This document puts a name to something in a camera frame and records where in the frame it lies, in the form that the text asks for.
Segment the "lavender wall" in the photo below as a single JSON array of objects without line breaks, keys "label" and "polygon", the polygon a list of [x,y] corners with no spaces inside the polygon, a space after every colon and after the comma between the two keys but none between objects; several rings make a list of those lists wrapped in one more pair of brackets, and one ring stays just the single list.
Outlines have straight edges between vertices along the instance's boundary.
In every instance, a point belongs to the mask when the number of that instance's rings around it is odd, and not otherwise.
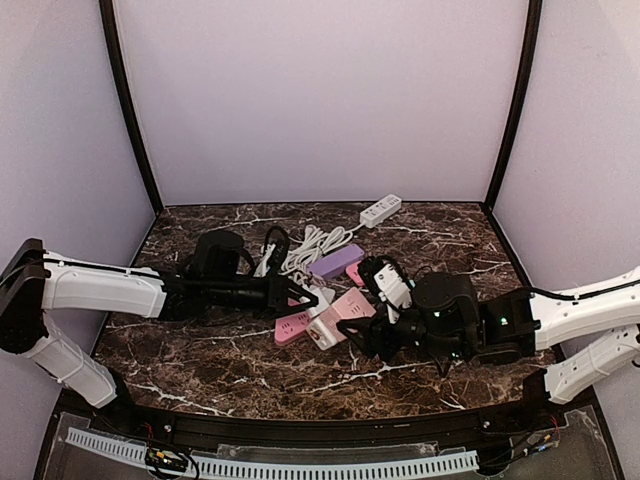
[{"label": "lavender wall", "polygon": [[[0,265],[28,237],[128,264],[152,221],[117,103],[97,1],[0,2]],[[103,315],[56,312],[91,348]],[[0,352],[0,478],[32,478],[58,387]]]},{"label": "lavender wall", "polygon": [[480,200],[527,2],[117,2],[167,204]]},{"label": "lavender wall", "polygon": [[[545,2],[496,215],[533,282],[567,288],[640,265],[640,4]],[[564,345],[573,354],[588,339]],[[596,385],[627,478],[640,478],[631,366]]]}]

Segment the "marble tabletop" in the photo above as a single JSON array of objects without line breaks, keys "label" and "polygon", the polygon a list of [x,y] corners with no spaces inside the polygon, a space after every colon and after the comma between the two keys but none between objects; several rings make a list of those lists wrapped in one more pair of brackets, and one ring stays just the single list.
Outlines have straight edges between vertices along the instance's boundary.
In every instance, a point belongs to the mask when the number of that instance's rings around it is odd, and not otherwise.
[{"label": "marble tabletop", "polygon": [[[209,230],[230,229],[259,257],[268,228],[300,238],[304,226],[353,228],[362,203],[288,203],[169,207],[136,262],[171,269]],[[396,258],[409,275],[433,271],[471,275],[480,299],[520,286],[477,204],[405,203],[354,242],[369,255]],[[340,295],[352,282],[329,282]],[[485,407],[517,400],[522,380],[553,363],[551,351],[505,366],[454,363],[444,379],[415,351],[388,364],[366,358],[349,342],[320,351],[309,338],[278,347],[273,320],[211,308],[202,318],[163,323],[112,314],[96,358],[119,371],[136,403],[167,410],[254,419],[377,419]]]}]

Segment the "black metal frame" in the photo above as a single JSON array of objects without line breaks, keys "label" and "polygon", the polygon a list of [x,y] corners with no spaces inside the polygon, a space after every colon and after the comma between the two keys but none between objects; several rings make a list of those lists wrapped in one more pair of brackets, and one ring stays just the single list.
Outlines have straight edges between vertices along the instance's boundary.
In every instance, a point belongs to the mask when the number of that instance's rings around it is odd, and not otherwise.
[{"label": "black metal frame", "polygon": [[[486,205],[480,204],[480,207],[511,261],[520,282],[523,285],[530,285],[531,282],[522,268],[520,260],[507,241],[493,213]],[[554,353],[558,360],[564,359],[560,347],[554,348]],[[220,444],[344,448],[434,441],[438,442],[441,449],[465,446],[467,449],[477,450],[500,448],[505,445],[508,437],[487,437],[482,433],[483,424],[487,419],[496,417],[509,419],[512,416],[520,415],[520,405],[520,402],[509,402],[502,405],[419,417],[356,421],[251,420],[177,413],[147,407],[135,408],[152,424],[159,440],[178,446],[209,451],[214,451]],[[593,388],[588,388],[567,405],[558,405],[555,413],[562,416],[564,412],[587,405],[591,405],[596,413],[616,476],[619,480],[623,480],[624,474],[620,460]],[[92,418],[92,410],[82,397],[69,390],[62,391],[43,439],[34,476],[36,479],[43,478],[46,461],[62,412]],[[91,425],[93,428],[114,433],[99,419],[94,418]],[[171,425],[170,433],[165,431],[165,425]]]},{"label": "black metal frame", "polygon": [[533,66],[533,55],[536,49],[536,40],[538,38],[538,28],[540,27],[540,17],[542,14],[542,0],[529,0],[529,11],[527,13],[527,23],[524,30],[524,41],[522,43],[522,52],[520,54],[520,65],[518,66],[518,75],[516,84],[513,89],[513,98],[511,99],[511,107],[507,124],[504,128],[504,135],[498,152],[498,159],[489,184],[489,191],[485,198],[484,204],[489,210],[493,210],[500,193],[500,187],[507,172],[507,165],[511,157],[511,150],[516,139],[518,124],[520,123],[520,115],[524,106],[524,99],[527,95],[527,87],[529,85],[529,77],[531,76],[531,67]]},{"label": "black metal frame", "polygon": [[131,89],[127,81],[127,72],[124,67],[122,57],[122,49],[120,48],[120,39],[118,37],[118,28],[116,25],[115,11],[113,10],[113,0],[100,0],[100,13],[102,16],[102,28],[104,30],[104,38],[107,43],[107,51],[109,52],[109,61],[111,62],[111,71],[115,81],[118,98],[120,99],[120,108],[122,109],[122,117],[127,127],[131,147],[136,157],[136,163],[147,190],[147,196],[151,202],[156,215],[164,209],[160,191],[153,177],[149,157],[144,147],[142,133],[138,124],[138,118],[133,106],[133,98],[131,97]]}]

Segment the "power strip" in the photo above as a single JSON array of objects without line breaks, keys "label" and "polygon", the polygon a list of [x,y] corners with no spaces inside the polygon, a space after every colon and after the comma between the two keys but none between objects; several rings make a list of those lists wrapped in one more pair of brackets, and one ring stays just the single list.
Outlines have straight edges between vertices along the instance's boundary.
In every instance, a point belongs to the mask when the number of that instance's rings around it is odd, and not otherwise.
[{"label": "power strip", "polygon": [[307,326],[307,333],[320,350],[327,350],[347,338],[338,331],[340,320],[373,317],[375,314],[376,309],[360,290],[353,287],[313,320]]},{"label": "power strip", "polygon": [[361,212],[360,223],[367,228],[373,228],[400,210],[400,207],[402,207],[402,199],[390,193]]}]

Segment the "electrical cord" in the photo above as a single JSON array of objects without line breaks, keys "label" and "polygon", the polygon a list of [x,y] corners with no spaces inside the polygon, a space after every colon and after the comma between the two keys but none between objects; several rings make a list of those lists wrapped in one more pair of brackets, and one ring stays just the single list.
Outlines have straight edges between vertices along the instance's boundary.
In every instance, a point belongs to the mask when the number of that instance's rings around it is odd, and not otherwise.
[{"label": "electrical cord", "polygon": [[327,233],[315,225],[307,225],[304,229],[304,239],[291,239],[300,246],[290,250],[282,264],[282,273],[291,275],[294,282],[301,284],[309,275],[307,267],[322,256],[336,250],[351,241],[355,232],[365,224],[361,223],[351,230],[336,227]]},{"label": "electrical cord", "polygon": [[577,302],[580,300],[588,300],[590,298],[598,297],[600,295],[604,295],[605,293],[616,292],[624,288],[634,287],[636,285],[640,285],[640,280],[633,280],[631,282],[622,283],[620,285],[615,285],[613,287],[603,288],[602,290],[593,290],[591,292],[580,293],[575,295],[563,295],[561,293],[550,292],[548,290],[544,290],[542,288],[537,288],[537,287],[522,287],[521,290],[524,290],[529,293],[536,293],[538,295],[542,295],[543,297],[551,298],[553,300],[561,300],[564,302]]},{"label": "electrical cord", "polygon": [[113,267],[111,265],[98,265],[98,264],[95,264],[95,263],[76,262],[76,261],[65,260],[65,259],[62,259],[62,258],[45,258],[43,260],[43,262],[44,263],[60,263],[60,262],[62,262],[65,266],[69,266],[69,267],[89,268],[89,269],[93,269],[93,270],[102,270],[104,272],[123,273],[123,274],[126,274],[126,275],[134,275],[136,277],[153,278],[155,280],[165,281],[165,278],[162,277],[159,274],[140,272],[138,270],[133,270],[131,268]]},{"label": "electrical cord", "polygon": [[25,268],[30,267],[31,265],[36,265],[38,263],[43,263],[43,262],[44,260],[42,259],[36,259],[36,260],[32,260],[30,262],[23,263],[22,265],[17,266],[13,270],[11,270],[9,273],[7,273],[7,275],[0,281],[0,288],[4,287],[5,284],[11,278],[13,278],[16,274],[20,273],[21,271],[23,271]]},{"label": "electrical cord", "polygon": [[535,433],[534,429],[529,430],[528,432],[525,433],[525,435],[519,440],[517,441],[511,448],[509,448],[508,450],[506,450],[505,452],[502,452],[500,455],[497,455],[489,460],[484,461],[480,466],[481,467],[489,467],[489,468],[503,468],[503,467],[507,467],[508,465],[511,465],[512,463],[532,454],[532,453],[537,453],[539,451],[543,451],[546,448],[541,448],[544,447],[545,443],[548,442],[551,437],[553,435],[557,435],[558,437],[558,442],[560,441],[560,425],[558,424],[558,421],[556,420],[556,418],[553,415],[550,415],[551,417],[551,421],[553,422],[553,425],[555,426],[555,430],[552,434],[547,434],[544,435],[542,438],[540,438],[538,441],[536,441],[533,445],[531,445],[530,447],[527,447],[524,449],[524,451],[518,455],[516,455],[513,458],[510,458],[508,460],[503,460],[501,462],[497,462],[495,463],[496,460],[499,460],[500,458],[504,457],[505,455],[511,454],[513,452],[515,452],[515,450],[521,446],[523,443],[525,443],[527,440],[529,440],[529,438],[531,438],[531,435],[533,435]]},{"label": "electrical cord", "polygon": [[436,357],[433,353],[431,352],[427,352],[429,357],[431,357],[431,359],[433,360],[433,363],[436,366],[436,370],[438,371],[438,375],[440,375],[440,378],[446,378],[447,375],[449,375],[449,370],[451,369],[451,359],[448,359],[447,362],[445,363],[445,366],[442,366],[442,363],[440,363],[440,360],[438,360],[438,357]]},{"label": "electrical cord", "polygon": [[[149,434],[146,437],[142,437],[142,436],[138,436],[138,435],[132,435],[130,433],[127,432],[123,432],[122,430],[120,430],[119,428],[115,427],[109,420],[107,420],[107,418],[104,417],[104,415],[100,415],[98,412],[96,412],[95,410],[92,412],[93,416],[95,418],[97,418],[98,420],[100,420],[102,423],[104,423],[107,427],[109,427],[111,430],[113,430],[115,433],[117,433],[118,435],[122,435],[123,437],[129,438],[131,440],[139,440],[142,442],[145,442],[147,444],[147,448],[150,448],[153,444],[164,447],[166,450],[169,450],[171,452],[173,452],[175,455],[177,455],[178,457],[182,458],[183,460],[187,460],[189,463],[191,463],[191,465],[193,465],[194,470],[196,471],[196,474],[193,478],[193,480],[199,480],[200,479],[200,467],[198,466],[198,462],[196,462],[193,457],[191,456],[191,454],[186,451],[183,450],[180,447],[177,447],[169,442],[163,442],[162,440],[157,440],[156,438],[153,437],[153,429],[151,429],[151,426],[147,423],[144,426],[147,428],[147,430],[149,431]],[[158,478],[165,480],[163,478],[163,476],[166,476],[166,474],[159,472],[162,476],[157,476]],[[174,479],[174,478],[181,478],[181,477],[175,477],[173,475],[171,476],[166,476],[167,479]]]}]

